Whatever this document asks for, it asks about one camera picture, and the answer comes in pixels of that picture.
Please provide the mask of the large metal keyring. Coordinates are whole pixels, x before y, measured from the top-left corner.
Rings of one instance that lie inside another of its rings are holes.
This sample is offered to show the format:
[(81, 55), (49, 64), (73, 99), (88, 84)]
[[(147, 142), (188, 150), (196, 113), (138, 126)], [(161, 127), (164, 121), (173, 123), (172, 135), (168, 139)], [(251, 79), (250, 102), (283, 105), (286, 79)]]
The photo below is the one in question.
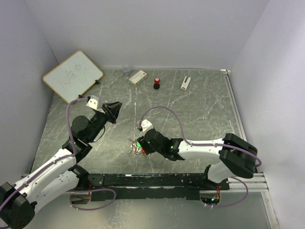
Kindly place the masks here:
[(130, 150), (127, 152), (127, 154), (133, 153), (135, 155), (142, 154), (142, 147), (140, 143), (137, 141), (137, 139), (128, 139), (131, 142)]

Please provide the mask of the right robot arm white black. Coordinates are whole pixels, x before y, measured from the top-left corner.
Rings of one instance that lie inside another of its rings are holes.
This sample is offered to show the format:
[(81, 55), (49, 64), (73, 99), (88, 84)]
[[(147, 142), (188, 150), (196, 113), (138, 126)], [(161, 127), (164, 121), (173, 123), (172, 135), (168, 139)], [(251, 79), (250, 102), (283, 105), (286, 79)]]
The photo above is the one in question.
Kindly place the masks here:
[(232, 176), (253, 178), (256, 162), (259, 161), (257, 148), (231, 133), (211, 141), (191, 141), (182, 138), (169, 139), (155, 129), (150, 129), (137, 138), (136, 145), (146, 156), (159, 153), (171, 161), (211, 160), (212, 164), (206, 167), (202, 178), (203, 186), (209, 190)]

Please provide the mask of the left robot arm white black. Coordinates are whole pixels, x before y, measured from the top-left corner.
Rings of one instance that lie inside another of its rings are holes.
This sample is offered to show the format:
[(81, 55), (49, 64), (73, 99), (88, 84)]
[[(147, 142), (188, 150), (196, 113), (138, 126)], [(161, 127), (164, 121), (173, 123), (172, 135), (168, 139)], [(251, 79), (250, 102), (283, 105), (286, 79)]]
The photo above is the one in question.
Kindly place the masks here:
[(91, 143), (107, 123), (116, 123), (122, 104), (100, 104), (93, 97), (86, 105), (94, 111), (92, 118), (80, 115), (71, 122), (70, 105), (66, 108), (69, 138), (62, 147), (35, 171), (0, 187), (0, 218), (6, 228), (23, 229), (46, 204), (65, 192), (91, 194), (89, 173), (78, 165), (91, 151)]

